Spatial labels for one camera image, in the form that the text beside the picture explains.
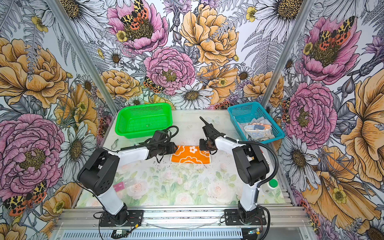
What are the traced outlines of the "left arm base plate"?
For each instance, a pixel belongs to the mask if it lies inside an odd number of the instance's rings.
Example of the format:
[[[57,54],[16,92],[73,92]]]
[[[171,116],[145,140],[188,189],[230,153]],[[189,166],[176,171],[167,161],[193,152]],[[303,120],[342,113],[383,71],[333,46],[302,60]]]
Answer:
[[[100,227],[134,227],[141,226],[144,218],[143,210],[122,209],[117,215],[112,215],[107,211],[103,212],[100,219]]]

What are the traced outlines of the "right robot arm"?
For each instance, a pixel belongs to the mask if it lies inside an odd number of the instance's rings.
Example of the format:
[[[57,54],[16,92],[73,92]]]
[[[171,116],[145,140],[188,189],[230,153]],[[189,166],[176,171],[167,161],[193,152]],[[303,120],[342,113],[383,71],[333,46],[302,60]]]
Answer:
[[[250,224],[264,214],[258,198],[262,185],[272,180],[279,170],[277,155],[267,145],[232,139],[203,117],[200,120],[205,124],[205,138],[199,141],[200,150],[213,154],[222,151],[234,158],[238,176],[243,181],[237,216],[243,224]]]

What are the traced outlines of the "orange white patterned towel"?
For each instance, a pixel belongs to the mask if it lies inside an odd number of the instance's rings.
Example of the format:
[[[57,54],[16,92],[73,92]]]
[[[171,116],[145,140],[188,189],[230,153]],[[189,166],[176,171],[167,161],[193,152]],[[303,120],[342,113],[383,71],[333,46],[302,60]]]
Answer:
[[[211,154],[209,151],[201,151],[199,146],[178,146],[178,150],[171,156],[171,162],[207,165],[211,163]]]

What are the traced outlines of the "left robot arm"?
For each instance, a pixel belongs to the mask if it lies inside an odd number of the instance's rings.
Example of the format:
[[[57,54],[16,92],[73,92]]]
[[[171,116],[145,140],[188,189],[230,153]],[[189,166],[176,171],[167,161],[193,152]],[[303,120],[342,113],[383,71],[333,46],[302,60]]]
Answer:
[[[127,205],[118,197],[113,181],[118,168],[137,161],[172,155],[178,147],[171,141],[179,132],[177,126],[155,131],[152,138],[131,147],[111,151],[95,149],[77,175],[77,180],[102,204],[108,223],[122,226],[129,219]]]

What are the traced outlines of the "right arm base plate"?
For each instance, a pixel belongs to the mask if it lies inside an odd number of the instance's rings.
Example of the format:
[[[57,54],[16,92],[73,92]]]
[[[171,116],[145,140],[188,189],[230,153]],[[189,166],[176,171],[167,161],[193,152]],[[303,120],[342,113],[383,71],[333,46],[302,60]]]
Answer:
[[[267,224],[266,214],[260,208],[249,212],[242,209],[225,209],[224,219],[226,226],[265,226]]]

